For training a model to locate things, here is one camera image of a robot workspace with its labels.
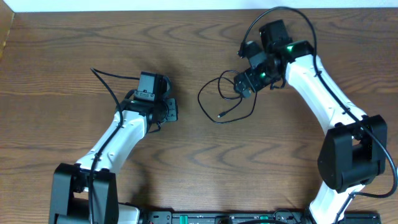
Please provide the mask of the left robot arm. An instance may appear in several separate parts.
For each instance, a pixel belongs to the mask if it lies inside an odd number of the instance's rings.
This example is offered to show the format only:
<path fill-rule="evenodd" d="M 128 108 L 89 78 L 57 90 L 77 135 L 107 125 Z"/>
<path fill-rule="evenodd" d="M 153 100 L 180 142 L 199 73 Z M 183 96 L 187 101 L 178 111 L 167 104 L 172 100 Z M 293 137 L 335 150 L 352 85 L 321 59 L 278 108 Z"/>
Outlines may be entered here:
<path fill-rule="evenodd" d="M 74 164 L 53 173 L 49 223 L 139 223 L 139 208 L 118 201 L 116 176 L 151 126 L 178 120 L 169 77 L 141 72 L 138 87 L 116 109 L 109 128 Z"/>

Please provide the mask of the cardboard box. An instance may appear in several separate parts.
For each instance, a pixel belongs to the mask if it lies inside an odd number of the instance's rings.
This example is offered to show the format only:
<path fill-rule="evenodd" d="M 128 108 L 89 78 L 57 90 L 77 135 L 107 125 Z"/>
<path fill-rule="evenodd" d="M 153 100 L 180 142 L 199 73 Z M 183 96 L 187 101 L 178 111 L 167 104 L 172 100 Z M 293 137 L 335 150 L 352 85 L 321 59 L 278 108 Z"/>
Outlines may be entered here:
<path fill-rule="evenodd" d="M 1 0 L 0 8 L 0 56 L 4 54 L 6 42 L 9 37 L 10 29 L 14 20 L 14 11 Z"/>

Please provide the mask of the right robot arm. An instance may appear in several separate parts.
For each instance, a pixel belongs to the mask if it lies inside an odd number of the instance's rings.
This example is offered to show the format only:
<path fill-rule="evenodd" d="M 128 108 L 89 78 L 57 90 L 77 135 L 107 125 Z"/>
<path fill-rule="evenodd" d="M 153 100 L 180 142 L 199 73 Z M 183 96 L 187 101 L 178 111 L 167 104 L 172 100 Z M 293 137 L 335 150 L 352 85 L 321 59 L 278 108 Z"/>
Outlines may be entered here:
<path fill-rule="evenodd" d="M 281 81 L 309 106 L 325 134 L 317 166 L 323 180 L 302 223 L 339 223 L 355 196 L 386 168 L 387 124 L 368 116 L 340 90 L 306 40 L 293 41 L 282 20 L 259 29 L 261 43 L 243 40 L 238 55 L 250 67 L 234 78 L 234 90 L 247 98 Z"/>

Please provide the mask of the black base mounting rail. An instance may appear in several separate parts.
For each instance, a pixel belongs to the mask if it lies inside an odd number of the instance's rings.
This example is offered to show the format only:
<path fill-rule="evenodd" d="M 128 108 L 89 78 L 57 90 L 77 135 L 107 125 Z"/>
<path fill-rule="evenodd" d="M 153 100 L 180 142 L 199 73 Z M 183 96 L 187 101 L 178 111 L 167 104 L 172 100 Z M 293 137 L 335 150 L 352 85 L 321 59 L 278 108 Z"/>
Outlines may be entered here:
<path fill-rule="evenodd" d="M 170 211 L 142 212 L 138 224 L 179 224 L 180 216 L 188 216 L 188 224 L 239 224 L 250 221 L 258 223 L 311 223 L 302 212 L 278 210 L 266 213 L 177 213 Z"/>

